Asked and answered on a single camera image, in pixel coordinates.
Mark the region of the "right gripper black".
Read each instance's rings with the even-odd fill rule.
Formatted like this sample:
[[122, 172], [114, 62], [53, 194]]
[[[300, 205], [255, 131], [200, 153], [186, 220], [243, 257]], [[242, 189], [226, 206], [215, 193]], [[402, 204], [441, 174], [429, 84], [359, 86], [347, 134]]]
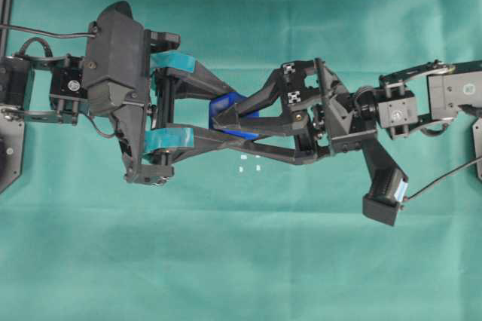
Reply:
[[[249, 115], [280, 100], [278, 117]], [[264, 86], [212, 118], [217, 130], [293, 136], [296, 151], [317, 160], [376, 145], [375, 89], [350, 93], [320, 58], [283, 63]]]

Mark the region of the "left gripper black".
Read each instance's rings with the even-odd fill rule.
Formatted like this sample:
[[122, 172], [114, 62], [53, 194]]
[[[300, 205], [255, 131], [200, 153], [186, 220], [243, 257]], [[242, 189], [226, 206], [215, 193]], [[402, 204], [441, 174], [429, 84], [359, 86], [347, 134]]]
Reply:
[[175, 50], [180, 36], [144, 31], [141, 75], [119, 109], [119, 145], [128, 183], [163, 185], [174, 176], [173, 163], [206, 152], [233, 149], [300, 165], [293, 148], [258, 144], [254, 139], [187, 124], [173, 124], [174, 99], [211, 100], [235, 93], [193, 56]]

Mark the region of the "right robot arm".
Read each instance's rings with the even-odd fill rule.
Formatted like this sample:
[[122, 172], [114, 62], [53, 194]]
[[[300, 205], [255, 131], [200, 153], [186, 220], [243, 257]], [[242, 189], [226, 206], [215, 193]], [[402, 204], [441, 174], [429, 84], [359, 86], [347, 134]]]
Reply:
[[212, 116], [216, 130], [254, 133], [252, 154], [288, 164], [361, 151], [368, 163], [394, 165], [377, 134], [440, 136], [459, 113], [481, 114], [481, 64], [423, 63], [349, 90], [319, 59], [283, 63], [265, 85]]

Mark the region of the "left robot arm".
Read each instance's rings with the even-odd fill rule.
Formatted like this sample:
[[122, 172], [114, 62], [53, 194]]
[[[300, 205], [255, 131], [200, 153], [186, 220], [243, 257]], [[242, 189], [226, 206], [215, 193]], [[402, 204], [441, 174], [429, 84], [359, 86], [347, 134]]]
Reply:
[[24, 44], [1, 59], [1, 147], [22, 147], [27, 121], [77, 124], [107, 118], [129, 183], [162, 185], [173, 165], [229, 148], [288, 164], [316, 155], [307, 89], [312, 62], [275, 69], [264, 87], [239, 95], [191, 55], [177, 35], [139, 30], [87, 34], [82, 57], [31, 57]]

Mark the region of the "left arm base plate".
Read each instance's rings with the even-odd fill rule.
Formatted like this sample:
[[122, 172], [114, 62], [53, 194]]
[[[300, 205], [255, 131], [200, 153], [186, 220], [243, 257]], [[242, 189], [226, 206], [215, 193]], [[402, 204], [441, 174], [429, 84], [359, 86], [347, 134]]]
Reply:
[[25, 123], [13, 110], [1, 105], [1, 193], [22, 174]]

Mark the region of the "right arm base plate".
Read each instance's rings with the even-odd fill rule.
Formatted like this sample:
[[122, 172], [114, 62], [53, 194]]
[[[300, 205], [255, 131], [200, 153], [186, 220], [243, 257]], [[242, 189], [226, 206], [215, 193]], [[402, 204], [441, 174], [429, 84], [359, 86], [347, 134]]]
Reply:
[[482, 155], [482, 119], [478, 118], [471, 127], [472, 131], [472, 140], [474, 145], [474, 156], [478, 158], [476, 163], [476, 176], [479, 181], [482, 181], [482, 163], [481, 163], [481, 155]]

